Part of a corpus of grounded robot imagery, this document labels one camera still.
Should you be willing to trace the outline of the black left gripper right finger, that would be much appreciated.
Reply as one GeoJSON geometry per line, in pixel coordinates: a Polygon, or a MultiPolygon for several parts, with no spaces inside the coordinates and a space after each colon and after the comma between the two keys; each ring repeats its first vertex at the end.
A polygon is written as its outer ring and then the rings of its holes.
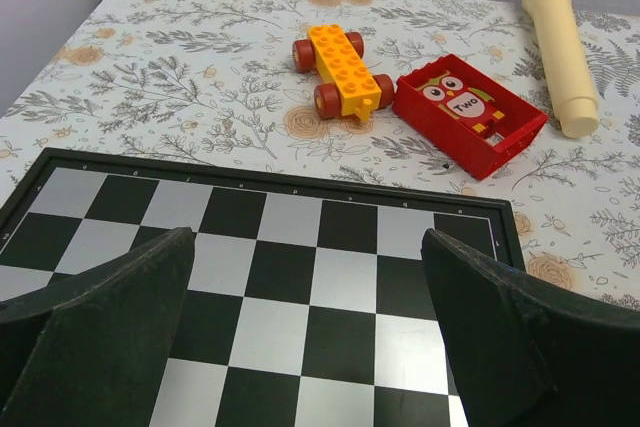
{"type": "Polygon", "coordinates": [[[428,229],[422,259],[471,426],[636,426],[639,314],[428,229]]]}

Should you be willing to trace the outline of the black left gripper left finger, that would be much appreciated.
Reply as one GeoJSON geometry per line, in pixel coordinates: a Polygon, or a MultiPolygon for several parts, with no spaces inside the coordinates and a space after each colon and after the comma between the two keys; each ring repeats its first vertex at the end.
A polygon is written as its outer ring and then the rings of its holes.
{"type": "Polygon", "coordinates": [[[194,255],[175,228],[2,302],[2,425],[149,425],[194,255]]]}

